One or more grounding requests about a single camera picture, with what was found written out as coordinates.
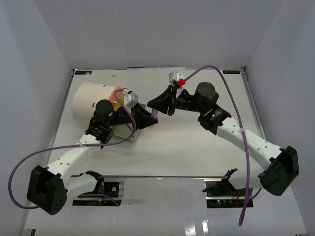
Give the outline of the pink purple highlighter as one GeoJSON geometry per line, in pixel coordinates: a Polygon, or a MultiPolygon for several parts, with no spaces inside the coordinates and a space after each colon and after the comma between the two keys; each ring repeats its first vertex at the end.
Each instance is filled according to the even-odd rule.
{"type": "Polygon", "coordinates": [[[158,110],[152,109],[151,117],[154,118],[154,119],[157,119],[157,117],[158,117],[158,110]]]}

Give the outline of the orange top drawer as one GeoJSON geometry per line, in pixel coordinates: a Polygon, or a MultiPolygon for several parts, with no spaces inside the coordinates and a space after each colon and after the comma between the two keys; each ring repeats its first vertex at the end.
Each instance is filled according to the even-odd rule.
{"type": "Polygon", "coordinates": [[[124,104],[124,94],[121,91],[116,92],[117,90],[121,89],[122,87],[115,87],[108,97],[108,100],[111,101],[115,111],[122,106],[120,102],[118,102],[117,98],[122,102],[122,104],[124,104]]]}

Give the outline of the cream cylindrical drawer organizer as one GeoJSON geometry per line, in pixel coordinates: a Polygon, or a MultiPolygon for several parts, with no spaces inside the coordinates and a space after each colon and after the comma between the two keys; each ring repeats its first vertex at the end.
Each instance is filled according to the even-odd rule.
{"type": "Polygon", "coordinates": [[[121,105],[114,97],[114,91],[122,87],[106,85],[95,81],[84,82],[76,91],[72,101],[72,115],[74,120],[83,128],[88,127],[96,104],[103,99],[109,100],[114,110],[118,110],[121,105]]]}

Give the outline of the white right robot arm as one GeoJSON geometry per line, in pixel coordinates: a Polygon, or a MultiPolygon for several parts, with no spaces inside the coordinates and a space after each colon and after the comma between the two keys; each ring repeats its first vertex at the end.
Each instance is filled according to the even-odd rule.
{"type": "Polygon", "coordinates": [[[281,196],[299,175],[297,150],[291,146],[274,145],[241,128],[240,123],[217,104],[219,94],[211,83],[199,83],[193,95],[186,89],[180,93],[177,90],[177,83],[169,85],[161,95],[147,103],[148,107],[168,116],[172,116],[176,109],[199,113],[197,120],[205,130],[243,150],[263,169],[257,176],[245,178],[254,188],[281,196]]]}

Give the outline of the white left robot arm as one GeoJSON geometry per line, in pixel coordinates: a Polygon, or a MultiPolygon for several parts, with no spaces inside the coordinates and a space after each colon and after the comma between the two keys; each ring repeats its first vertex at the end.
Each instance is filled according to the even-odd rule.
{"type": "Polygon", "coordinates": [[[36,166],[32,170],[27,199],[48,214],[55,215],[63,208],[67,198],[82,194],[101,195],[104,191],[101,174],[94,171],[86,171],[79,177],[73,177],[73,174],[95,152],[111,144],[110,139],[114,135],[112,126],[129,123],[134,129],[144,129],[157,124],[158,120],[139,103],[131,109],[120,107],[114,110],[109,100],[100,100],[78,144],[46,167],[36,166]]]}

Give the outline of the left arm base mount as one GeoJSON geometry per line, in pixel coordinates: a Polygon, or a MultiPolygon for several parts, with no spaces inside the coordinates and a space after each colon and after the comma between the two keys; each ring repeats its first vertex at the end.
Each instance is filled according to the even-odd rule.
{"type": "Polygon", "coordinates": [[[116,203],[104,196],[89,196],[75,198],[72,205],[85,207],[118,207],[122,202],[124,194],[124,181],[109,180],[104,182],[102,194],[111,197],[116,203]]]}

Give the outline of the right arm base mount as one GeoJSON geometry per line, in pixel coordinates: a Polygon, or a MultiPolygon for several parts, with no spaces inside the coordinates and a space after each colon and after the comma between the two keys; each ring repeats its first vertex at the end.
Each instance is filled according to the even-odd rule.
{"type": "Polygon", "coordinates": [[[208,209],[212,208],[242,208],[245,199],[245,188],[235,188],[230,183],[236,168],[228,170],[218,179],[204,179],[205,187],[202,192],[206,195],[208,209]]]}

